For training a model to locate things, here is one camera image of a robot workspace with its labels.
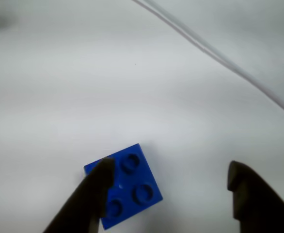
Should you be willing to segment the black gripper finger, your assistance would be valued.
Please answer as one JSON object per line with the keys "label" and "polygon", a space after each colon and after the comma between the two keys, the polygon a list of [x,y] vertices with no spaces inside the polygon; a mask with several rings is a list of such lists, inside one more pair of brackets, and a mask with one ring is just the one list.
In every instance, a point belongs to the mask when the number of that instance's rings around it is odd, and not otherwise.
{"label": "black gripper finger", "polygon": [[232,161],[227,189],[241,233],[284,233],[284,201],[253,169]]}
{"label": "black gripper finger", "polygon": [[97,233],[105,216],[115,161],[104,158],[82,180],[47,228],[46,233]]}

